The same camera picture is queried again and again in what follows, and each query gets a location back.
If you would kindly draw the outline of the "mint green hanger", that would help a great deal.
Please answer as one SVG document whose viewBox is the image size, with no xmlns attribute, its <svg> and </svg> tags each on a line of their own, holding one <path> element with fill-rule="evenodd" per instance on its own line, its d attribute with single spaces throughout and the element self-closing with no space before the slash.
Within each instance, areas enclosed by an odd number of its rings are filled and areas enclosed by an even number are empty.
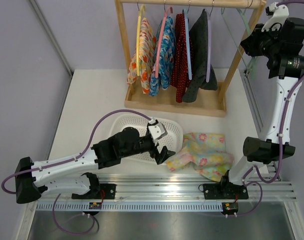
<svg viewBox="0 0 304 240">
<path fill-rule="evenodd" d="M 245 27 L 245 33 L 250 34 L 252 31 L 250 30 L 248 20 L 245 16 L 246 10 L 242 11 L 240 8 L 237 8 L 236 10 L 237 10 L 240 18 L 242 19 L 243 25 Z M 225 26 L 227 27 L 227 30 L 228 30 L 228 32 L 229 32 L 229 34 L 230 34 L 230 36 L 231 36 L 231 38 L 234 42 L 234 45 L 237 48 L 237 52 L 241 53 L 240 50 L 239 50 L 239 47 L 236 43 L 236 40 L 233 36 L 233 33 L 232 33 L 231 29 L 229 28 L 229 23 L 226 20 L 226 18 L 224 17 L 224 12 L 225 12 L 225 8 L 221 8 L 221 17 L 224 20 Z M 245 66 L 244 77 L 246 79 L 249 79 L 249 77 L 256 77 L 256 63 L 257 63 L 258 58 L 257 57 L 251 57 L 251 59 L 248 62 L 245 61 L 243 56 L 241 57 L 241 59 L 242 59 L 242 61 L 244 63 L 244 66 Z"/>
</svg>

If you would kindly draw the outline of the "pastel floral skirt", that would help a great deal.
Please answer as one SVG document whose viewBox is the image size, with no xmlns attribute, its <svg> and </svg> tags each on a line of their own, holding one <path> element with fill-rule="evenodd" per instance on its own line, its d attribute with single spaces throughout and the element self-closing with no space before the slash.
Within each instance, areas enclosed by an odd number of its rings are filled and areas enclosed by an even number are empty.
<svg viewBox="0 0 304 240">
<path fill-rule="evenodd" d="M 214 182 L 219 182 L 233 164 L 234 156 L 226 150 L 225 136 L 218 133 L 185 134 L 181 150 L 166 160 L 172 172 L 192 166 L 197 173 Z"/>
</svg>

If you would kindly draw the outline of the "lilac hanger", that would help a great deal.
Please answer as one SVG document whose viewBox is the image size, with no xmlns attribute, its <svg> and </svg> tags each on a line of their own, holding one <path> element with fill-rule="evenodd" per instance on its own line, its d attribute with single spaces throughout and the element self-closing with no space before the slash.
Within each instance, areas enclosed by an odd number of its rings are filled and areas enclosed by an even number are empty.
<svg viewBox="0 0 304 240">
<path fill-rule="evenodd" d="M 208 23 L 208 55 L 207 55 L 207 73 L 206 73 L 206 83 L 210 81 L 211 73 L 211 51 L 212 51 L 212 26 L 211 26 L 211 14 L 214 9 L 215 0 L 212 0 L 212 8 L 210 13 L 207 14 L 207 23 Z"/>
</svg>

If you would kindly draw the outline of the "dark grey dotted skirt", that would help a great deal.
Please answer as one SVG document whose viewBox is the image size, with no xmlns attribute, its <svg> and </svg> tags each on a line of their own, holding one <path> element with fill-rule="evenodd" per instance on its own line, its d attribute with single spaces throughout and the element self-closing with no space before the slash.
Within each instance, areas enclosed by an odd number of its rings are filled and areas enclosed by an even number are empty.
<svg viewBox="0 0 304 240">
<path fill-rule="evenodd" d="M 202 10 L 201 15 L 189 30 L 192 48 L 192 75 L 193 78 L 182 97 L 183 102 L 192 103 L 196 100 L 198 90 L 216 91 L 218 83 L 213 67 L 211 66 L 210 81 L 206 83 L 207 55 L 208 55 L 208 23 L 207 12 Z"/>
</svg>

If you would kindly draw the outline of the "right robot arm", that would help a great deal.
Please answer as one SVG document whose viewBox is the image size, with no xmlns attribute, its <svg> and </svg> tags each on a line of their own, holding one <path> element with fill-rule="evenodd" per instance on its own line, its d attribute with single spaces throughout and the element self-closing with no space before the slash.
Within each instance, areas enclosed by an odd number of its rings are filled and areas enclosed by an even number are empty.
<svg viewBox="0 0 304 240">
<path fill-rule="evenodd" d="M 272 83 L 272 99 L 266 124 L 257 138 L 247 137 L 243 145 L 243 157 L 222 176 L 214 196 L 223 199 L 247 199 L 246 177 L 253 171 L 277 161 L 278 168 L 271 180 L 274 182 L 283 160 L 294 155 L 296 148 L 290 145 L 290 124 L 297 93 L 304 80 L 304 56 L 300 55 L 304 41 L 304 19 L 288 17 L 267 29 L 257 24 L 241 42 L 245 53 L 251 57 L 268 58 L 267 68 Z"/>
</svg>

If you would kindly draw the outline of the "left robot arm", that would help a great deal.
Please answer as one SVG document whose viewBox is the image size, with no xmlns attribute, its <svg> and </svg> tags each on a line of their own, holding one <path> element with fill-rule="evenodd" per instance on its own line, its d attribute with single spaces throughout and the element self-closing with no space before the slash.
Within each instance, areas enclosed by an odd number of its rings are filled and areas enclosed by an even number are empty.
<svg viewBox="0 0 304 240">
<path fill-rule="evenodd" d="M 78 199 L 96 198 L 100 193 L 99 180 L 90 173 L 94 169 L 109 168 L 121 160 L 149 153 L 160 165 L 175 154 L 166 146 L 158 151 L 158 140 L 167 135 L 161 124 L 150 125 L 145 136 L 133 127 L 94 144 L 84 155 L 65 160 L 32 161 L 30 157 L 19 160 L 15 170 L 16 202 L 26 204 L 38 200 L 43 193 L 71 193 Z"/>
</svg>

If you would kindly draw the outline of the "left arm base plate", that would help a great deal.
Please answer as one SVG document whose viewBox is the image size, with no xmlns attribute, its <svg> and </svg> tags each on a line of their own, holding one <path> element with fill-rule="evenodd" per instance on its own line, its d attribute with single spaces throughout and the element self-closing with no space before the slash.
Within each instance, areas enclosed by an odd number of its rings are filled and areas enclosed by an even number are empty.
<svg viewBox="0 0 304 240">
<path fill-rule="evenodd" d="M 71 198 L 73 200 L 114 200 L 116 194 L 116 184 L 113 183 L 101 183 L 100 190 L 90 190 L 89 192 L 79 195 L 73 193 Z"/>
</svg>

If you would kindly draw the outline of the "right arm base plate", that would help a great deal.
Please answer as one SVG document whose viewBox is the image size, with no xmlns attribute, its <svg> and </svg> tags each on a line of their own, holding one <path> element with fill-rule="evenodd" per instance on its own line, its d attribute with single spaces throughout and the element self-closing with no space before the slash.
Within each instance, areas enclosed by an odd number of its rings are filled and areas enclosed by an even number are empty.
<svg viewBox="0 0 304 240">
<path fill-rule="evenodd" d="M 223 186 L 220 183 L 202 184 L 204 198 L 206 200 L 248 200 L 247 188 L 243 185 L 227 184 Z"/>
</svg>

